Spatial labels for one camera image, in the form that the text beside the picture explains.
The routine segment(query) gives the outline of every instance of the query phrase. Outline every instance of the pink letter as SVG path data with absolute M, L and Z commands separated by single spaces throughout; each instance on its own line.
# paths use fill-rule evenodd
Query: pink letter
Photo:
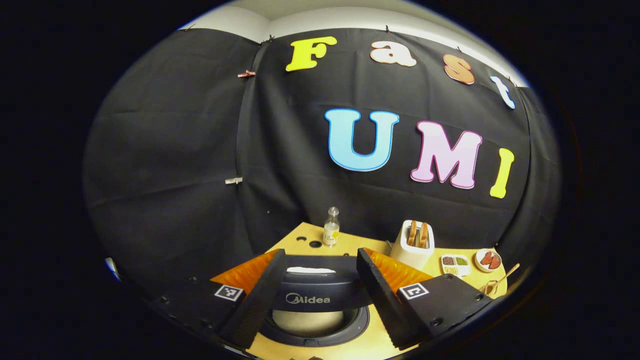
M 451 177 L 451 184 L 461 189 L 473 188 L 476 156 L 482 143 L 482 136 L 465 131 L 451 149 L 442 125 L 437 122 L 420 121 L 417 127 L 422 133 L 422 150 L 418 168 L 411 171 L 411 178 L 422 183 L 433 181 L 431 162 L 435 160 L 441 183 L 449 178 L 457 165 L 458 171 Z

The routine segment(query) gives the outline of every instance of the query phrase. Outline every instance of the letter u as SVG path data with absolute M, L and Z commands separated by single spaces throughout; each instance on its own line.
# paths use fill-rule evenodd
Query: letter u
M 360 113 L 351 109 L 332 109 L 324 113 L 329 121 L 329 155 L 338 165 L 353 171 L 373 171 L 383 167 L 391 156 L 394 125 L 399 116 L 388 111 L 369 114 L 376 123 L 376 146 L 369 155 L 353 150 L 353 131 Z

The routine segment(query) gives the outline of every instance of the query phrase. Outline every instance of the black fabric backdrop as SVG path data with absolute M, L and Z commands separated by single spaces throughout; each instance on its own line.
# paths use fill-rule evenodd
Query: black fabric backdrop
M 338 42 L 315 68 L 285 71 L 291 42 L 325 36 Z M 371 43 L 380 40 L 407 46 L 417 65 L 372 60 Z M 447 76 L 445 54 L 467 60 L 476 82 Z M 237 78 L 246 69 L 257 75 Z M 490 76 L 509 88 L 515 110 Z M 409 35 L 327 29 L 258 46 L 222 31 L 178 31 L 127 71 L 98 112 L 85 156 L 86 201 L 105 248 L 150 296 L 242 263 L 302 221 L 322 225 L 330 206 L 340 208 L 347 233 L 394 241 L 401 222 L 413 218 L 433 226 L 439 247 L 500 243 L 505 258 L 522 256 L 535 240 L 523 237 L 537 222 L 532 214 L 555 206 L 547 197 L 533 212 L 520 211 L 523 192 L 526 186 L 530 197 L 545 192 L 552 173 L 544 168 L 556 164 L 536 162 L 544 176 L 527 185 L 529 125 L 547 120 L 532 92 L 518 93 L 471 56 Z M 361 113 L 353 140 L 361 154 L 374 149 L 370 112 L 400 116 L 384 167 L 354 172 L 332 161 L 324 113 L 333 108 Z M 473 189 L 455 188 L 451 178 L 410 178 L 420 156 L 421 120 L 442 124 L 451 145 L 463 131 L 483 137 Z M 548 131 L 533 134 L 537 143 L 554 141 Z M 489 191 L 501 147 L 515 161 L 507 195 L 496 199 Z M 236 176 L 241 184 L 225 184 Z M 517 211 L 523 214 L 518 229 L 501 240 Z

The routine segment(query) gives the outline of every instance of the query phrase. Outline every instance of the seasoning tray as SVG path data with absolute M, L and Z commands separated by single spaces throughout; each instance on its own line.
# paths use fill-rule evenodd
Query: seasoning tray
M 471 274 L 471 262 L 464 255 L 445 254 L 440 257 L 442 272 L 453 274 L 460 279 Z

